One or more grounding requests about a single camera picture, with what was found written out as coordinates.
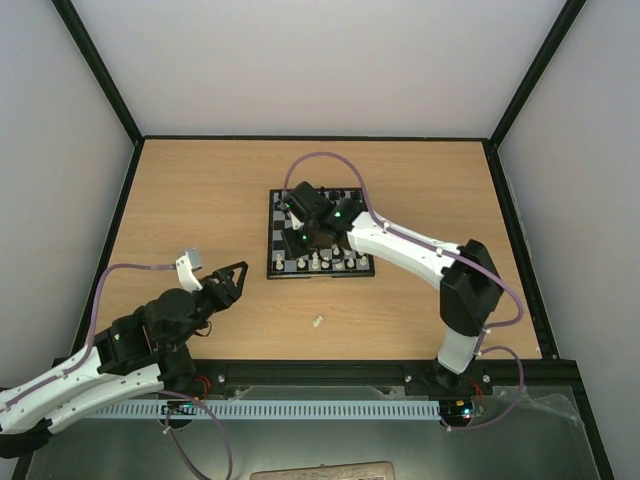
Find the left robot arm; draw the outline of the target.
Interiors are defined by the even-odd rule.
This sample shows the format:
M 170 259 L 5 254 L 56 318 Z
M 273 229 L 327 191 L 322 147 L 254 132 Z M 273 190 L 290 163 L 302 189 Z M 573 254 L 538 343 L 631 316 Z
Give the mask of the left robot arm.
M 188 263 L 174 269 L 180 287 L 90 330 L 85 345 L 44 374 L 1 393 L 1 455 L 28 455 L 81 418 L 118 402 L 164 390 L 183 392 L 196 377 L 187 342 L 204 336 L 211 317 L 242 295 L 248 265 L 241 261 L 200 279 Z

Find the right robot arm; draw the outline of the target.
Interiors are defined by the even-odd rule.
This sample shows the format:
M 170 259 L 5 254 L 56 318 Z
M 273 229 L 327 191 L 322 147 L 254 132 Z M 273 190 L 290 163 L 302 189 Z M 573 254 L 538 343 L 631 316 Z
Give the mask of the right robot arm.
M 339 247 L 390 262 L 439 292 L 446 333 L 437 355 L 436 379 L 445 390 L 460 390 L 471 379 L 470 364 L 489 315 L 504 288 L 486 247 L 420 235 L 380 217 L 362 200 L 329 199 L 307 182 L 283 192 L 279 208 L 291 221 L 283 231 L 296 259 Z

